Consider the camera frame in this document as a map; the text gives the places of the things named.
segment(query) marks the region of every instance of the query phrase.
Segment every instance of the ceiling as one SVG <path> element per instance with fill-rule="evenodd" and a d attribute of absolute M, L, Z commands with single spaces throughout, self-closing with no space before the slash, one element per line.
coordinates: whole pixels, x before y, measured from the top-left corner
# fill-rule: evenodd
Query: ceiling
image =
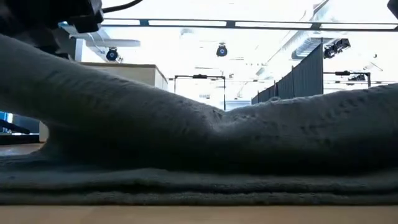
<path fill-rule="evenodd" d="M 103 7 L 125 4 L 130 0 L 103 0 Z M 313 15 L 314 6 L 321 0 L 144 0 L 138 5 L 106 18 L 123 19 L 214 19 L 243 21 L 309 21 L 323 22 L 393 22 L 396 18 L 386 7 L 387 0 L 329 0 L 327 10 Z M 384 71 L 392 70 L 391 45 L 398 37 L 394 34 L 365 34 L 287 30 L 237 30 L 183 27 L 104 27 L 107 37 L 95 40 L 121 40 L 118 51 L 124 63 L 154 63 L 172 78 L 175 75 L 224 75 L 227 81 L 227 99 L 250 99 L 257 91 L 271 86 L 299 63 L 292 60 L 292 52 L 312 37 L 349 37 L 353 48 L 333 60 L 325 62 L 325 70 L 344 68 L 358 70 L 377 61 Z M 129 41 L 139 41 L 139 47 L 123 47 Z M 383 44 L 373 44 L 382 40 Z M 219 43 L 225 43 L 228 56 L 216 56 Z M 218 82 L 179 80 L 180 94 L 198 98 L 212 94 L 223 96 Z"/>

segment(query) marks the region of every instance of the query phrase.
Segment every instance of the folded towel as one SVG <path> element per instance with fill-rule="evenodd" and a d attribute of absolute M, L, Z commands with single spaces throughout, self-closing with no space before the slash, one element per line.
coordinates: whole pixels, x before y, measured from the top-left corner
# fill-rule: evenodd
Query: folded towel
<path fill-rule="evenodd" d="M 1 204 L 398 203 L 398 85 L 224 112 L 0 36 L 0 110 L 45 146 L 0 157 Z"/>

